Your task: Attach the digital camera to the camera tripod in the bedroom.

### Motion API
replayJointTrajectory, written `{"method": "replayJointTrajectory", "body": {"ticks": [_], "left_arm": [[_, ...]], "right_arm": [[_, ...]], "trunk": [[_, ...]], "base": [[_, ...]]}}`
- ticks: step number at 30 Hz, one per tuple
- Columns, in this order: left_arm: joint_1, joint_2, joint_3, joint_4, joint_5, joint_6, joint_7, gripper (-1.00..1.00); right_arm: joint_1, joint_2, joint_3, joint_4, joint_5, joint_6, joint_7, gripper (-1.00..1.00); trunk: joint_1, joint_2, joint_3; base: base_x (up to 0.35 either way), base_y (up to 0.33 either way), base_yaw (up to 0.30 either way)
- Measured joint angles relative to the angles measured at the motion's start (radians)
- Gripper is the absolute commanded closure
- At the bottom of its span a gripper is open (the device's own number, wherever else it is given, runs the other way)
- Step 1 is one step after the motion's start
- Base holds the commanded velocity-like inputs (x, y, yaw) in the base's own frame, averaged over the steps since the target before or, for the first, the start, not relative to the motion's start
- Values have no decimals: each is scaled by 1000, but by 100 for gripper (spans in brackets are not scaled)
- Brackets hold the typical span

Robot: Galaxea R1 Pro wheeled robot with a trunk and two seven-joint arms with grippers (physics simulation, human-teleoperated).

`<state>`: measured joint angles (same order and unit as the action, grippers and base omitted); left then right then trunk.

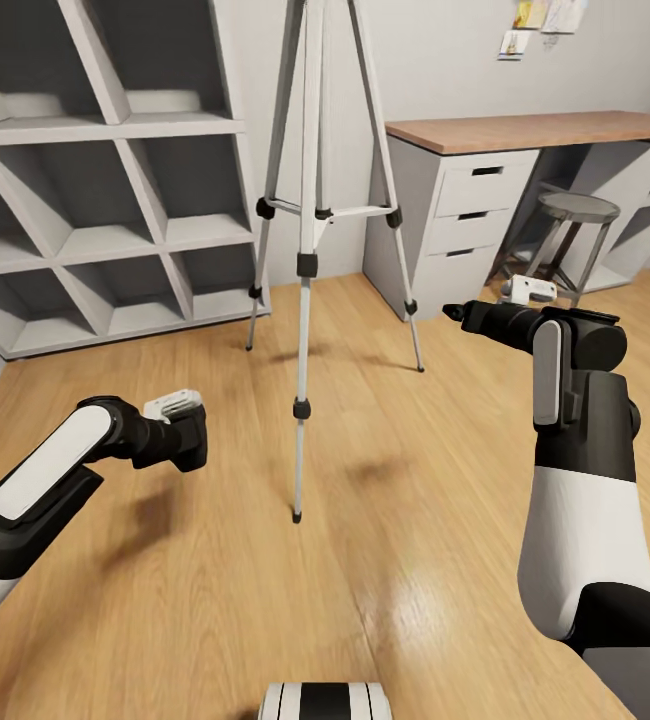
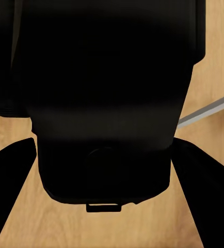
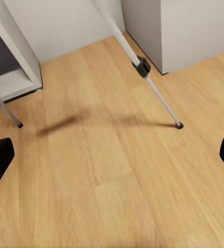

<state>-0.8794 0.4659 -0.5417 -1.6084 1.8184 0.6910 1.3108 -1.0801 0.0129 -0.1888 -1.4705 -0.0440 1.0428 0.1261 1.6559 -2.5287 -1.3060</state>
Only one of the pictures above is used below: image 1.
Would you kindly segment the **camera tripod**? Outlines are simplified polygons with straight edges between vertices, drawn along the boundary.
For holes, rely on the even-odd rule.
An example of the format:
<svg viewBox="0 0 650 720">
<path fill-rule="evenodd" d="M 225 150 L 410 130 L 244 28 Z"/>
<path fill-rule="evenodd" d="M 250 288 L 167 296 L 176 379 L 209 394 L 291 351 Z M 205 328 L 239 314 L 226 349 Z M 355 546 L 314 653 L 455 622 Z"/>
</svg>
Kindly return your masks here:
<svg viewBox="0 0 650 720">
<path fill-rule="evenodd" d="M 298 395 L 293 405 L 293 415 L 297 419 L 295 510 L 293 514 L 295 523 L 299 523 L 302 518 L 300 508 L 304 422 L 311 415 L 311 405 L 306 396 L 310 288 L 311 282 L 316 279 L 318 274 L 319 264 L 316 252 L 325 232 L 330 229 L 332 223 L 373 215 L 386 215 L 388 226 L 392 228 L 394 236 L 406 298 L 406 311 L 410 318 L 409 322 L 417 354 L 418 369 L 421 373 L 425 371 L 422 366 L 414 320 L 414 314 L 418 310 L 418 306 L 410 293 L 400 234 L 400 225 L 403 223 L 402 212 L 401 206 L 396 200 L 377 74 L 365 11 L 365 0 L 347 0 L 347 2 L 351 14 L 357 56 L 363 78 L 374 137 L 374 148 L 377 152 L 386 204 L 338 211 L 332 211 L 329 207 L 331 0 L 288 0 L 287 2 L 266 189 L 265 195 L 256 201 L 256 211 L 261 218 L 262 230 L 256 280 L 249 290 L 249 296 L 254 298 L 254 305 L 247 351 L 253 348 L 253 334 L 259 297 L 262 296 L 263 287 L 261 287 L 261 282 L 265 268 L 264 262 L 271 219 L 274 218 L 276 209 L 301 216 L 300 252 L 297 254 L 297 276 L 301 277 Z M 296 204 L 295 202 L 277 198 L 276 192 L 304 5 L 306 5 L 307 38 L 305 41 L 302 185 L 301 204 Z"/>
</svg>

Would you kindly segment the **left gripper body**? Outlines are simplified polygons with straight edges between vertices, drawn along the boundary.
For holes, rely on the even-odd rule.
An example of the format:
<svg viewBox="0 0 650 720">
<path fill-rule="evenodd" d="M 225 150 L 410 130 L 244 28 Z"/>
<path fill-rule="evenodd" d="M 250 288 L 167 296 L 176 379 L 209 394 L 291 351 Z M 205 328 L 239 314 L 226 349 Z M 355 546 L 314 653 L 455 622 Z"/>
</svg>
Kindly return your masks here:
<svg viewBox="0 0 650 720">
<path fill-rule="evenodd" d="M 188 417 L 177 423 L 164 423 L 158 421 L 162 428 L 162 442 L 159 449 L 150 457 L 143 460 L 133 460 L 133 468 L 143 470 L 147 466 L 165 462 L 171 458 L 197 449 L 202 446 L 203 440 L 200 435 L 196 418 Z"/>
</svg>

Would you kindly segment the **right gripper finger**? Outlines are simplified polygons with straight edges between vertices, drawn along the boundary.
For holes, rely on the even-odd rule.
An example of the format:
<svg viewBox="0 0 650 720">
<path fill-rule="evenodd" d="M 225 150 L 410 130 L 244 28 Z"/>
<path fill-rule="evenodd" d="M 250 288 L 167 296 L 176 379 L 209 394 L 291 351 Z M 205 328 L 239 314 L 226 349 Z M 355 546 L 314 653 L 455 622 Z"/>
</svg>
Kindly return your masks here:
<svg viewBox="0 0 650 720">
<path fill-rule="evenodd" d="M 465 304 L 444 304 L 443 311 L 451 320 L 462 321 L 468 306 L 468 301 Z"/>
</svg>

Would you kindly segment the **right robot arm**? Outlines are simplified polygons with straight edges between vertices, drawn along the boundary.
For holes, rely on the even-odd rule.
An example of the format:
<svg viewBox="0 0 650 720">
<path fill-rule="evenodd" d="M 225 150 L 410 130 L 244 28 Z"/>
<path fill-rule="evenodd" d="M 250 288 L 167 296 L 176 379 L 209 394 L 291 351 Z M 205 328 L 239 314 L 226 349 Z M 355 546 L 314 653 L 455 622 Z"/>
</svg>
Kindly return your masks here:
<svg viewBox="0 0 650 720">
<path fill-rule="evenodd" d="M 444 304 L 461 330 L 533 355 L 538 432 L 517 582 L 534 627 L 589 665 L 637 718 L 650 720 L 650 557 L 633 439 L 641 414 L 611 372 L 627 352 L 616 315 L 526 308 L 556 284 L 523 275 L 497 304 Z"/>
</svg>

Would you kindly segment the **digital camera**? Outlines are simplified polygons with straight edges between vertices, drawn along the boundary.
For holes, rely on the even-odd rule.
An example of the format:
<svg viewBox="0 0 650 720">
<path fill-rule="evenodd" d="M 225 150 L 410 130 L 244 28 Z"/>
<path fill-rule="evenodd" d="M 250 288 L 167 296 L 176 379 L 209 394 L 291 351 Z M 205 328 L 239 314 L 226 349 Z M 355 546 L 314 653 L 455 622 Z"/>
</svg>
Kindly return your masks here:
<svg viewBox="0 0 650 720">
<path fill-rule="evenodd" d="M 171 423 L 177 423 L 178 421 L 182 421 L 188 417 L 196 418 L 203 443 L 202 446 L 197 449 L 193 449 L 170 459 L 171 462 L 173 462 L 173 464 L 175 464 L 175 466 L 183 473 L 205 466 L 205 464 L 207 464 L 207 454 L 209 451 L 206 426 L 207 415 L 203 404 L 185 412 L 169 416 L 168 419 Z"/>
</svg>

